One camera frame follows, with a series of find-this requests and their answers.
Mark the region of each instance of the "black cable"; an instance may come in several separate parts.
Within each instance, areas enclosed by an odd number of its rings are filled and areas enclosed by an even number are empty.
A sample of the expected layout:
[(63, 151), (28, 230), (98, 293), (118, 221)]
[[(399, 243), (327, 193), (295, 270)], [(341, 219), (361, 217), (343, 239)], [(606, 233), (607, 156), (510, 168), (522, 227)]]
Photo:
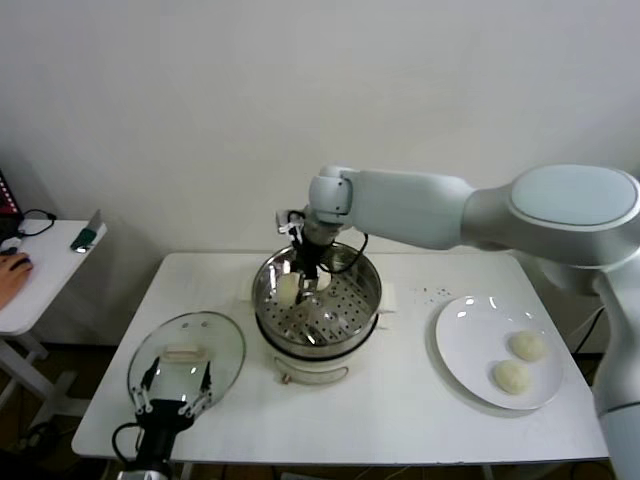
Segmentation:
[(602, 316), (602, 312), (604, 312), (604, 307), (601, 307), (600, 310), (598, 311), (598, 313), (596, 313), (596, 318), (594, 318), (593, 322), (591, 322), (591, 326), (589, 327), (589, 331), (587, 331), (587, 334), (584, 336), (582, 341), (578, 344), (576, 349), (573, 351), (573, 355), (575, 355), (578, 352), (580, 352), (580, 349), (582, 347), (584, 347), (585, 343), (587, 343), (587, 340), (589, 340), (589, 337), (591, 336), (591, 334), (593, 333), (593, 330), (596, 328), (596, 325), (598, 324), (598, 320), (600, 320), (600, 317)]
[(116, 428), (113, 431), (113, 435), (111, 435), (111, 447), (113, 448), (113, 451), (115, 452), (116, 457), (118, 457), (118, 460), (120, 460), (124, 464), (125, 468), (129, 466), (129, 460), (125, 458), (125, 456), (122, 454), (122, 452), (118, 448), (118, 434), (125, 428), (133, 428), (133, 427), (140, 427), (140, 424), (137, 422), (123, 423), (118, 428)]
[(351, 262), (349, 262), (349, 264), (346, 267), (341, 268), (340, 270), (329, 270), (329, 268), (325, 267), (324, 265), (319, 265), (320, 270), (322, 270), (323, 272), (326, 273), (331, 273), (332, 275), (338, 275), (340, 273), (344, 273), (348, 270), (351, 269), (351, 267), (353, 267), (356, 262), (360, 259), (360, 257), (362, 256), (362, 254), (364, 253), (364, 249), (367, 248), (367, 244), (369, 243), (369, 234), (365, 233), (364, 234), (364, 243), (362, 244), (362, 247), (360, 247), (360, 250), (358, 250), (358, 253), (356, 253), (356, 256), (353, 257), (353, 260), (351, 260)]
[(571, 477), (571, 480), (576, 480), (576, 471), (578, 470), (578, 467), (581, 465), (595, 465), (599, 468), (601, 468), (602, 470), (604, 470), (605, 472), (607, 472), (607, 475), (609, 475), (609, 478), (611, 480), (614, 480), (615, 477), (613, 476), (613, 471), (606, 465), (603, 465), (602, 463), (598, 463), (598, 462), (580, 462), (580, 463), (574, 463), (573, 465), (571, 465), (571, 471), (569, 472), (569, 476)]
[(53, 213), (47, 212), (45, 210), (41, 210), (39, 208), (32, 208), (30, 210), (27, 210), (26, 212), (23, 213), (23, 215), (26, 217), (27, 215), (29, 215), (32, 212), (38, 212), (38, 213), (42, 213), (44, 216), (47, 217), (47, 220), (49, 220), (51, 223), (49, 225), (47, 225), (46, 227), (44, 227), (42, 230), (40, 230), (39, 232), (35, 232), (35, 233), (27, 233), (23, 230), (19, 230), (18, 231), (18, 237), (20, 238), (24, 238), (24, 237), (37, 237), (38, 235), (43, 234), (44, 232), (46, 232), (47, 230), (49, 230), (51, 227), (53, 227), (53, 225), (56, 223), (56, 220), (58, 220), (58, 217), (55, 216)]

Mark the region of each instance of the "table leg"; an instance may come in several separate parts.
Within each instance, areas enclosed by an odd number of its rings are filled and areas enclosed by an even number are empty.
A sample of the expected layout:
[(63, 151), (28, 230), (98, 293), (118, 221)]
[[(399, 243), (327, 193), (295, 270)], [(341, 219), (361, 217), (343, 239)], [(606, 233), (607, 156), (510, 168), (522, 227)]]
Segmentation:
[(193, 472), (193, 463), (185, 463), (182, 466), (180, 480), (191, 480), (191, 472)]
[(482, 477), (484, 480), (495, 480), (491, 465), (482, 465)]
[[(51, 383), (31, 365), (31, 362), (41, 354), (42, 351), (31, 351), (26, 359), (22, 358), (7, 345), (7, 342), (0, 340), (0, 368), (11, 375), (13, 380), (23, 385), (43, 401), (42, 407), (40, 407), (32, 425), (49, 421), (54, 415), (83, 416), (89, 406), (89, 400), (74, 399), (66, 396), (69, 387), (71, 387), (76, 378), (76, 373), (63, 372), (55, 384)], [(2, 401), (4, 395), (4, 392), (0, 395), (0, 401)]]
[(42, 346), (42, 344), (36, 340), (36, 338), (31, 333), (23, 333), (22, 335), (15, 338), (20, 345), (26, 348), (29, 353), (35, 353), (39, 359), (44, 360), (49, 356), (49, 352), (46, 348)]
[[(505, 475), (501, 475), (497, 480), (541, 480), (549, 473), (560, 468), (562, 463), (538, 463), (530, 465), (516, 465)], [(484, 480), (494, 480), (495, 476), (491, 470), (491, 465), (482, 466)]]

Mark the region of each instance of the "cable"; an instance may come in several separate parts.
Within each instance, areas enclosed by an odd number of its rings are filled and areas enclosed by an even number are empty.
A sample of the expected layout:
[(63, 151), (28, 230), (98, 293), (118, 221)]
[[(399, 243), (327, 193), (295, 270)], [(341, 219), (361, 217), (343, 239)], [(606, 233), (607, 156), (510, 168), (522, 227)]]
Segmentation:
[(129, 460), (125, 458), (125, 456), (122, 454), (122, 452), (118, 448), (118, 434), (125, 428), (133, 428), (133, 427), (140, 427), (140, 424), (137, 422), (123, 423), (118, 428), (116, 428), (113, 431), (113, 435), (111, 435), (111, 447), (113, 448), (113, 451), (115, 452), (116, 457), (118, 457), (118, 460), (120, 460), (124, 464), (125, 468), (129, 466)]
[(596, 325), (598, 324), (598, 320), (600, 320), (600, 317), (602, 316), (602, 312), (604, 312), (604, 307), (601, 307), (600, 310), (598, 310), (598, 313), (596, 313), (596, 316), (593, 319), (593, 322), (591, 323), (591, 326), (589, 327), (587, 334), (584, 336), (582, 341), (578, 344), (576, 349), (573, 351), (574, 355), (580, 352), (580, 349), (584, 346), (585, 343), (587, 343), (587, 340), (589, 340), (589, 337), (591, 336), (591, 334), (593, 333), (593, 330), (596, 328)]
[(43, 234), (44, 232), (49, 230), (51, 227), (53, 227), (53, 225), (56, 223), (56, 220), (58, 220), (58, 217), (55, 216), (53, 213), (47, 212), (45, 210), (40, 210), (39, 208), (32, 208), (30, 210), (27, 210), (26, 212), (23, 213), (23, 216), (26, 217), (27, 215), (29, 215), (32, 212), (42, 213), (43, 215), (45, 215), (47, 217), (47, 220), (49, 220), (51, 223), (49, 225), (47, 225), (46, 227), (44, 227), (39, 232), (27, 233), (24, 230), (18, 230), (18, 237), (19, 238), (37, 237), (38, 235)]
[(356, 262), (360, 259), (360, 257), (364, 253), (364, 249), (367, 248), (367, 244), (368, 243), (369, 243), (369, 234), (365, 233), (364, 234), (364, 243), (362, 244), (362, 247), (360, 247), (360, 250), (358, 250), (358, 253), (356, 253), (356, 256), (353, 257), (353, 260), (351, 260), (351, 262), (346, 267), (343, 267), (340, 270), (329, 270), (329, 268), (327, 268), (324, 265), (320, 264), (319, 265), (320, 270), (322, 270), (323, 272), (326, 272), (326, 273), (330, 273), (332, 275), (339, 275), (341, 273), (344, 273), (344, 272), (350, 270), (351, 267), (353, 267), (356, 264)]
[(591, 320), (593, 320), (593, 318), (597, 315), (597, 313), (603, 308), (604, 307), (601, 305), (598, 308), (594, 309), (593, 312), (591, 312), (589, 314), (589, 316), (586, 318), (586, 320), (584, 322), (582, 322), (579, 326), (574, 328), (571, 331), (571, 333), (569, 335), (567, 335), (567, 338), (572, 338), (576, 333), (578, 333), (580, 330), (582, 330), (585, 327), (585, 325), (588, 325), (589, 323), (591, 323)]
[(411, 468), (411, 467), (408, 467), (408, 466), (407, 466), (407, 467), (401, 468), (401, 469), (400, 469), (400, 470), (398, 470), (396, 473), (392, 473), (392, 474), (391, 474), (391, 475), (389, 475), (388, 477), (384, 477), (384, 480), (391, 480), (392, 478), (395, 478), (395, 477), (397, 477), (398, 475), (400, 475), (402, 472), (405, 472), (405, 471), (409, 470), (409, 468)]
[(611, 471), (611, 469), (606, 466), (603, 465), (602, 463), (598, 463), (598, 462), (580, 462), (580, 463), (574, 463), (573, 465), (571, 465), (571, 470), (569, 472), (569, 476), (571, 477), (571, 480), (576, 480), (576, 472), (578, 470), (578, 467), (581, 465), (595, 465), (599, 468), (601, 468), (602, 470), (604, 470), (605, 472), (607, 472), (607, 475), (609, 475), (609, 478), (611, 480), (613, 480), (615, 477), (613, 476), (613, 472)]
[(367, 473), (369, 473), (369, 472), (371, 471), (371, 469), (372, 469), (372, 468), (373, 468), (373, 467), (365, 468), (365, 469), (364, 469), (362, 472), (360, 472), (360, 473), (356, 476), (356, 478), (354, 478), (353, 480), (360, 480), (360, 479), (361, 479), (362, 477), (364, 477)]

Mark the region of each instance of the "metal rim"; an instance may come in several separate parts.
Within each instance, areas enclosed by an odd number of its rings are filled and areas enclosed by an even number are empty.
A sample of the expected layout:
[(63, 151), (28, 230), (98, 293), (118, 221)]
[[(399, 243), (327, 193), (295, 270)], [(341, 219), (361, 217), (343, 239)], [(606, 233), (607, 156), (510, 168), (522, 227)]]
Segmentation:
[[(348, 262), (350, 257), (358, 254), (349, 245), (334, 242), (332, 246), (335, 250), (327, 258), (327, 264), (334, 269), (337, 268), (336, 261)], [(262, 263), (254, 277), (252, 304), (262, 336), (276, 350), (303, 361), (326, 361), (353, 352), (369, 338), (377, 324), (382, 282), (375, 266), (366, 256), (361, 257), (357, 264), (360, 265), (359, 271), (332, 277), (330, 286), (317, 298), (317, 309), (310, 307), (312, 310), (301, 311), (296, 310), (297, 305), (279, 305), (274, 290), (274, 271), (277, 278), (288, 272), (286, 263), (293, 261), (294, 256), (292, 246), (278, 250)], [(307, 313), (314, 311), (315, 318), (310, 317), (308, 324), (306, 320), (297, 318), (306, 318)], [(333, 317), (330, 323), (323, 324), (317, 316), (317, 312), (322, 311), (327, 319), (329, 315)], [(316, 343), (312, 340), (310, 344), (301, 341), (309, 334), (316, 341), (322, 341)]]

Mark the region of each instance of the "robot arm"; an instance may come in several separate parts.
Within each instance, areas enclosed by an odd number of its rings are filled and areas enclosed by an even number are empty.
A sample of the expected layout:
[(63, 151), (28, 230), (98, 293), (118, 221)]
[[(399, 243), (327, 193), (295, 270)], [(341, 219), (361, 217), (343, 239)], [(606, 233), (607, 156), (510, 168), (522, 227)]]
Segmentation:
[(309, 193), (303, 233), (330, 244), (342, 226), (446, 250), (456, 245), (517, 249), (541, 258), (560, 286), (598, 294), (611, 341), (594, 395), (619, 478), (640, 458), (640, 184), (627, 173), (554, 165), (509, 185), (475, 190), (429, 174), (327, 167)]

